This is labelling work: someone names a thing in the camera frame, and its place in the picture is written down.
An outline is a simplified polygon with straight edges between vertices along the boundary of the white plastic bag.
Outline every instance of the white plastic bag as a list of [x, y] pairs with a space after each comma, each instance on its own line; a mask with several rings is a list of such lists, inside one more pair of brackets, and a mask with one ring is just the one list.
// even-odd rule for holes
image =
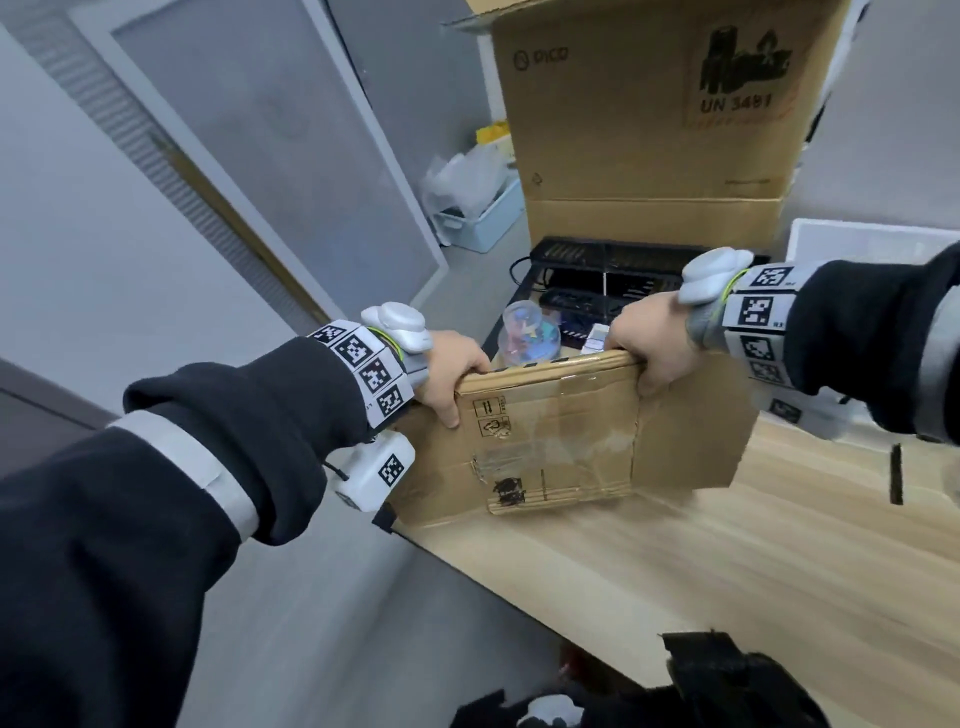
[[496, 199], [507, 172], [507, 159], [491, 144], [478, 144], [446, 164], [434, 158], [423, 178], [423, 209], [433, 215], [453, 207], [476, 220]]

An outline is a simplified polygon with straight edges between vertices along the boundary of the black jacket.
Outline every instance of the black jacket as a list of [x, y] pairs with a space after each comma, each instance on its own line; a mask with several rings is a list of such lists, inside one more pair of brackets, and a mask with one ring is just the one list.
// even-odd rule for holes
[[[960, 321], [960, 305], [944, 305], [958, 258], [954, 246], [924, 267], [823, 266], [790, 312], [791, 379], [863, 399], [883, 424], [912, 431], [932, 323]], [[957, 441], [956, 340], [938, 330], [952, 351], [939, 412]], [[352, 374], [309, 338], [244, 367], [193, 364], [137, 382], [125, 406], [213, 453], [255, 506], [254, 538], [266, 544], [307, 526], [329, 453], [371, 435]], [[173, 726], [204, 593], [240, 543], [213, 497], [121, 429], [0, 481], [0, 725]]]

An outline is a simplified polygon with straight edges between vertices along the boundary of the hand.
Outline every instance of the hand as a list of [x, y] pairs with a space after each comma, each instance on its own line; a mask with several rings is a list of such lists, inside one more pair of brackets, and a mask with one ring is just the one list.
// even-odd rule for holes
[[677, 293], [656, 293], [624, 306], [610, 324], [605, 349], [626, 349], [647, 360], [636, 383], [648, 397], [674, 379], [693, 372], [705, 356], [686, 335], [690, 307], [677, 302]]
[[460, 424], [453, 389], [467, 372], [488, 372], [490, 360], [473, 339], [456, 331], [431, 331], [433, 349], [426, 353], [430, 377], [417, 391], [417, 399], [430, 407], [447, 427]]

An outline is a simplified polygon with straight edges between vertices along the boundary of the light blue plastic bin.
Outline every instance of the light blue plastic bin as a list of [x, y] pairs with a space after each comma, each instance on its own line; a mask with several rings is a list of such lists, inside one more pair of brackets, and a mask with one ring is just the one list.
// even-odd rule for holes
[[456, 215], [439, 212], [433, 216], [437, 234], [450, 245], [485, 253], [503, 237], [524, 209], [523, 189], [514, 174], [512, 181], [493, 204], [476, 220], [465, 220]]

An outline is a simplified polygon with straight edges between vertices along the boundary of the wooden tabletop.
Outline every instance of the wooden tabletop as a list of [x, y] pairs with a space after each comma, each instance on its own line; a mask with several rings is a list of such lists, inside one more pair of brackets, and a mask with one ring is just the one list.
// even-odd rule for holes
[[905, 447], [903, 506], [885, 449], [761, 420], [730, 489], [397, 529], [640, 684], [669, 682], [659, 633], [713, 628], [834, 725], [956, 728], [960, 454]]

